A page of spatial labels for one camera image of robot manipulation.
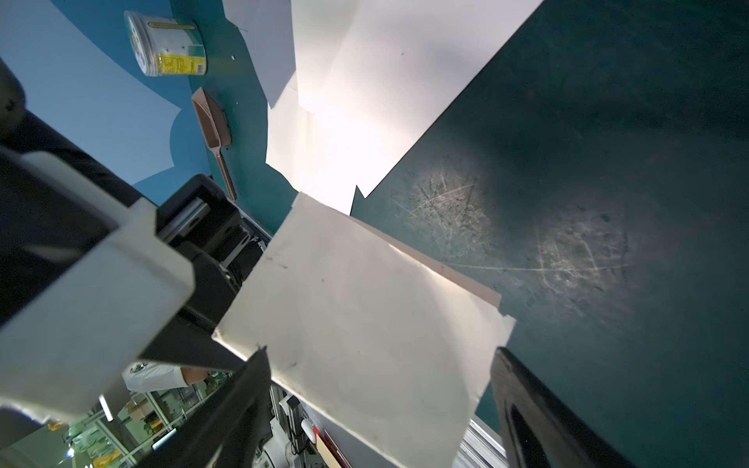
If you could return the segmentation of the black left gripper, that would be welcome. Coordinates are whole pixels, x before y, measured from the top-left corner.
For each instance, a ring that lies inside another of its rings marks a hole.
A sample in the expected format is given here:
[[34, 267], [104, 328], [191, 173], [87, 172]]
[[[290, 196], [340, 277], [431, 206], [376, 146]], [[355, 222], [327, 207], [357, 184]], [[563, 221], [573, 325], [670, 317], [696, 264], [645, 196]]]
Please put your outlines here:
[[243, 360], [212, 335], [270, 241], [209, 177], [197, 175], [157, 210], [158, 237], [185, 257], [194, 292], [140, 358], [233, 372]]

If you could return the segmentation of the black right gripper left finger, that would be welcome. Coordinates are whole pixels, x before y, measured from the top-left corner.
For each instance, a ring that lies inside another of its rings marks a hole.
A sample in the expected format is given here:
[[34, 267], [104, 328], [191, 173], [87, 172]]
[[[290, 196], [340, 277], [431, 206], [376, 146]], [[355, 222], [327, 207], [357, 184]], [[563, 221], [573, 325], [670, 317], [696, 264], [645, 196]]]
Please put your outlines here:
[[257, 351], [140, 467], [251, 467], [265, 423], [271, 370]]

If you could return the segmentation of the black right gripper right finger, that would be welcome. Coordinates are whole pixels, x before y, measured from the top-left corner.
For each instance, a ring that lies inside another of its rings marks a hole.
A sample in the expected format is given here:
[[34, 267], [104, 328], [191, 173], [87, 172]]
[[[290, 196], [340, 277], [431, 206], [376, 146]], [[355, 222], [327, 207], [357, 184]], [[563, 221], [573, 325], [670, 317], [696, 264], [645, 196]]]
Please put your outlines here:
[[491, 387], [511, 467], [631, 467], [507, 348], [495, 351]]

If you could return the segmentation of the pink lined letter paper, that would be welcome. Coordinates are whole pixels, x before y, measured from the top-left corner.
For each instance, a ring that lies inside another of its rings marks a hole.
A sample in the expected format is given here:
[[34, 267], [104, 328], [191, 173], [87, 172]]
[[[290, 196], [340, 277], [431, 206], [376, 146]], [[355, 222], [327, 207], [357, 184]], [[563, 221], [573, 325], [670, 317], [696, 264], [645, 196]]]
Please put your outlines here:
[[501, 296], [300, 194], [213, 337], [399, 467], [449, 467], [515, 320]]

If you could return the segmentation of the white envelope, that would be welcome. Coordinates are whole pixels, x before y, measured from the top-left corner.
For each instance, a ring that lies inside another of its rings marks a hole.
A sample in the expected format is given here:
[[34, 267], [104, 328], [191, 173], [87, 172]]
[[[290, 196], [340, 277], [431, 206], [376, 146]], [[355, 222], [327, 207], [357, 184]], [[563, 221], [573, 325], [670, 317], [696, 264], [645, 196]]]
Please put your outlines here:
[[342, 213], [369, 195], [536, 11], [534, 1], [295, 1], [296, 70], [267, 164]]

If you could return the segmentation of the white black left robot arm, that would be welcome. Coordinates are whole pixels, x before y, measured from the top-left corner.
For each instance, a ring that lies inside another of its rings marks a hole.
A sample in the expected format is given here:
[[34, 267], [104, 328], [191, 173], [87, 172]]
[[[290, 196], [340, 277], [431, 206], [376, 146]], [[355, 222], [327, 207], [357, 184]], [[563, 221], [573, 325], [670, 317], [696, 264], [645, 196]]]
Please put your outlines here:
[[[49, 152], [125, 207], [144, 200], [140, 191], [27, 110], [23, 87], [8, 66], [1, 68], [1, 145], [20, 154]], [[196, 175], [158, 207], [156, 233], [191, 263], [195, 288], [144, 357], [212, 371], [238, 370], [241, 359], [211, 335], [257, 264], [268, 236], [206, 175]]]

